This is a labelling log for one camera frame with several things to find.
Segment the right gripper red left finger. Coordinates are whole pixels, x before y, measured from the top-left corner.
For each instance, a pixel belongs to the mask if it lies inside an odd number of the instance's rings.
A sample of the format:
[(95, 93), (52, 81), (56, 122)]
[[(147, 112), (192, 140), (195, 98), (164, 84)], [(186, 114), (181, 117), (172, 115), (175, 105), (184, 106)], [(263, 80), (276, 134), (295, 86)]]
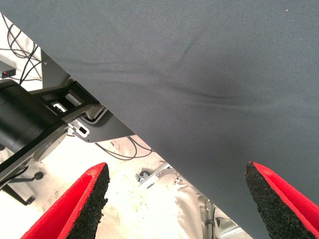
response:
[(108, 199), (107, 163), (85, 171), (22, 236), (23, 239), (94, 239)]

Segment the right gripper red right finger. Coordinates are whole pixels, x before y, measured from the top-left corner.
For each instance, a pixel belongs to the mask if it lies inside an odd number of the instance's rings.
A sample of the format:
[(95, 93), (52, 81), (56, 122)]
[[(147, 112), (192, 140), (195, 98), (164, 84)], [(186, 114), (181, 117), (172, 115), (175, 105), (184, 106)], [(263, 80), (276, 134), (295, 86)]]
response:
[(245, 180), (272, 239), (317, 239), (319, 207), (270, 168), (250, 161)]

